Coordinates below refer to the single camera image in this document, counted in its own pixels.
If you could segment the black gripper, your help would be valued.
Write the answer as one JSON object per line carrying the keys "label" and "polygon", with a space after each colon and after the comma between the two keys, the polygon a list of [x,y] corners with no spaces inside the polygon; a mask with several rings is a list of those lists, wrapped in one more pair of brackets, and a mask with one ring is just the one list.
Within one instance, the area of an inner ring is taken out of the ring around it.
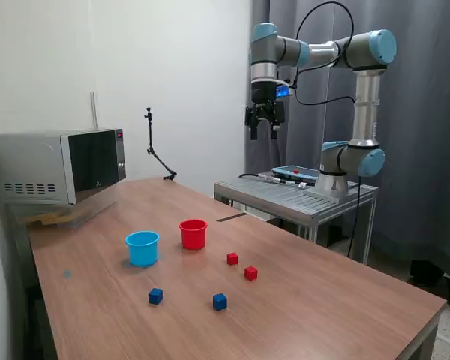
{"label": "black gripper", "polygon": [[260,123],[258,113],[266,114],[271,125],[270,137],[278,138],[278,131],[285,122],[285,104],[276,101],[277,83],[274,81],[258,81],[251,84],[251,100],[253,105],[248,106],[245,112],[245,125],[250,132],[250,139],[257,140],[257,127]]}

